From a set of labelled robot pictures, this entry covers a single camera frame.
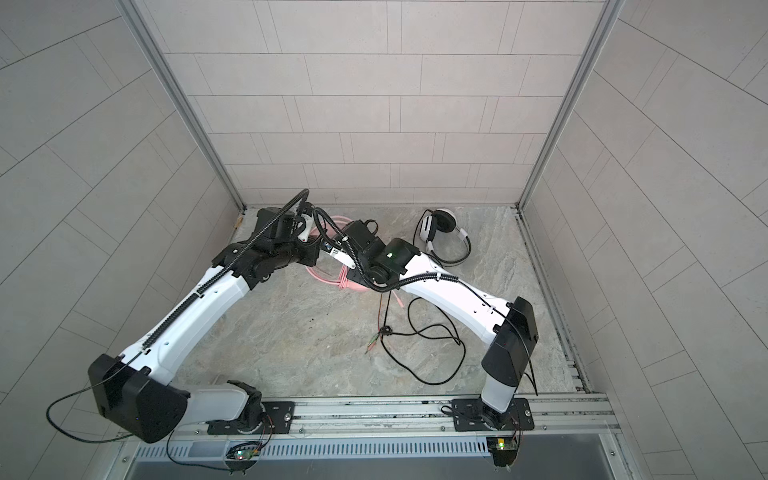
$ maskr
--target tiled wall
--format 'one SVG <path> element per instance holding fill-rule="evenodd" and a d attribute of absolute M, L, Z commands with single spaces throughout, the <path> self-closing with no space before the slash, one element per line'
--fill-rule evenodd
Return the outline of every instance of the tiled wall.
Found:
<path fill-rule="evenodd" d="M 767 31 L 628 1 L 525 209 L 645 478 L 768 474 Z"/>
<path fill-rule="evenodd" d="M 111 0 L 0 2 L 0 478 L 79 480 L 96 445 L 45 408 L 168 312 L 237 214 Z M 86 392 L 53 417 L 114 436 L 94 412 Z"/>
<path fill-rule="evenodd" d="M 136 3 L 248 204 L 516 202 L 603 6 Z"/>

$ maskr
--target white headphones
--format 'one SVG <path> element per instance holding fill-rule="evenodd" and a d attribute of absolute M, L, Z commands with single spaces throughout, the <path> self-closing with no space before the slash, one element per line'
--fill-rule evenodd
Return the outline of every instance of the white headphones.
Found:
<path fill-rule="evenodd" d="M 469 240 L 467 230 L 458 227 L 456 224 L 456 215 L 447 208 L 438 208 L 435 210 L 427 210 L 429 215 L 422 219 L 421 228 L 419 230 L 419 237 L 426 242 L 427 254 L 439 261 L 443 265 L 458 265 L 464 260 L 467 260 L 470 252 L 472 252 L 472 242 Z M 435 239 L 437 231 L 450 233 L 456 232 L 458 237 L 467 246 L 467 253 L 457 260 L 443 260 L 438 257 L 435 252 L 435 247 L 432 245 L 432 241 Z"/>

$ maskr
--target marble floor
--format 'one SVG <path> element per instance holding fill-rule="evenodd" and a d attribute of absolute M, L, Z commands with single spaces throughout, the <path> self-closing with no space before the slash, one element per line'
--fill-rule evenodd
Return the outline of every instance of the marble floor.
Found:
<path fill-rule="evenodd" d="M 424 207 L 333 207 L 332 215 L 375 219 L 378 235 L 411 240 Z M 574 391 L 558 334 L 536 280 L 528 252 L 510 207 L 455 207 L 453 211 L 472 240 L 472 255 L 449 268 L 464 281 L 495 295 L 527 299 L 534 307 L 539 342 L 532 353 L 539 392 Z M 248 238 L 257 209 L 249 209 L 235 240 Z M 451 257 L 463 253 L 456 235 L 439 234 L 437 251 Z M 417 239 L 416 245 L 422 247 Z M 325 254 L 318 266 L 339 271 L 340 264 Z M 412 296 L 398 292 L 407 306 Z M 485 372 L 480 366 L 485 346 L 455 321 L 467 355 L 456 376 L 445 385 L 427 386 L 396 365 L 377 345 L 366 353 L 376 332 L 379 293 L 339 290 L 313 279 L 304 266 L 275 272 L 230 308 L 198 343 L 180 368 L 176 384 L 205 384 L 237 379 L 257 387 L 266 397 L 285 396 L 393 396 L 425 394 L 477 394 Z M 419 326 L 445 321 L 427 302 L 413 305 L 412 320 Z M 388 325 L 409 331 L 406 311 L 392 297 Z M 441 381 L 462 357 L 450 340 L 388 337 L 387 347 L 423 379 Z M 521 392 L 532 392 L 527 379 Z"/>

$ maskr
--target black mounting plate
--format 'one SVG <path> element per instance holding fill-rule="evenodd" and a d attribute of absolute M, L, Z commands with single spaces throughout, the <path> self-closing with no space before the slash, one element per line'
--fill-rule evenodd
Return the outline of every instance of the black mounting plate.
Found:
<path fill-rule="evenodd" d="M 479 398 L 475 399 L 453 399 L 451 401 L 451 407 L 454 412 L 460 413 L 467 419 L 479 419 L 480 412 L 482 412 L 483 402 Z M 527 416 L 525 412 L 530 412 L 531 406 L 528 404 L 527 399 L 521 397 L 514 397 L 512 402 L 509 403 L 507 414 L 520 425 L 520 430 L 533 430 L 533 415 Z M 492 432 L 484 422 L 470 422 L 469 420 L 457 415 L 453 418 L 453 426 L 457 432 Z M 518 427 L 515 422 L 508 422 L 507 425 L 502 428 L 502 431 L 516 430 Z"/>
<path fill-rule="evenodd" d="M 264 412 L 272 419 L 274 425 L 272 433 L 288 433 L 296 404 L 293 402 L 261 402 L 261 404 L 264 405 Z M 257 427 L 256 432 L 261 432 L 261 427 Z M 269 432 L 270 430 L 266 429 L 264 435 Z M 212 422 L 208 424 L 208 435 L 242 435 L 242 433 L 232 428 L 227 422 Z"/>

